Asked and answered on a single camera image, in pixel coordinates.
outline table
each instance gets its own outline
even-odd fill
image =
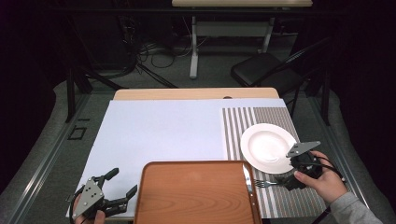
[[[245,121],[244,116],[249,116],[250,121]],[[242,160],[236,139],[244,129],[260,122],[284,127],[299,141],[289,112],[273,88],[117,91],[80,184],[92,175],[120,167],[120,173],[103,187],[106,197],[112,200],[123,197],[139,181],[142,168],[151,161]],[[258,170],[253,176],[274,178]],[[312,189],[304,190],[309,192],[287,193],[281,187],[260,189],[262,217],[317,216],[324,210],[324,202]],[[130,201],[130,214],[111,218],[133,218],[135,203],[136,196]]]
[[[173,0],[173,7],[311,7],[311,0]],[[197,78],[198,48],[197,36],[264,36],[262,49],[266,52],[273,31],[275,18],[269,21],[197,21],[192,17],[192,55],[190,78]]]

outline gray striped mat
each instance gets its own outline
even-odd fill
[[[299,138],[286,107],[237,107],[223,108],[223,141],[228,160],[244,160],[239,146],[240,137],[245,129],[257,123],[271,123],[282,127]],[[292,175],[293,171],[283,175],[269,175],[253,168],[253,177],[275,181],[276,176]],[[284,187],[272,186],[268,189],[258,189],[262,218],[274,217],[317,217],[326,208],[323,200],[313,189],[294,189],[288,191]]]

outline person's arm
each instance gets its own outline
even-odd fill
[[[347,192],[330,204],[338,223],[382,223],[353,193]]]
[[[312,151],[312,154],[328,159],[326,155],[318,151]],[[320,159],[320,162],[332,166],[326,160]],[[338,223],[382,223],[353,193],[347,191],[347,187],[338,174],[327,168],[323,168],[322,172],[318,179],[298,171],[294,173],[294,176],[314,189],[324,201],[330,204],[332,215]]]

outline brown tray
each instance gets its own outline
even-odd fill
[[[135,224],[262,223],[255,188],[249,200],[245,161],[155,161],[143,170]]]

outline human hand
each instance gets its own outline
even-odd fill
[[[80,197],[81,197],[81,194],[79,194],[77,196],[75,203],[73,204],[73,211],[76,210],[76,207],[77,207]],[[81,224],[81,223],[84,223],[84,224],[105,224],[105,218],[106,218],[106,214],[103,211],[98,210],[96,212],[95,220],[88,220],[83,215],[81,215],[76,218],[75,223],[76,224]]]
[[[326,155],[318,151],[311,151],[314,156],[328,159]],[[322,164],[332,166],[328,161],[320,159]],[[332,203],[345,193],[347,193],[347,187],[344,185],[340,176],[334,171],[323,167],[322,175],[318,178],[312,178],[299,171],[294,172],[294,176],[300,182],[306,184],[308,187],[314,189],[317,194],[323,198],[327,203]]]

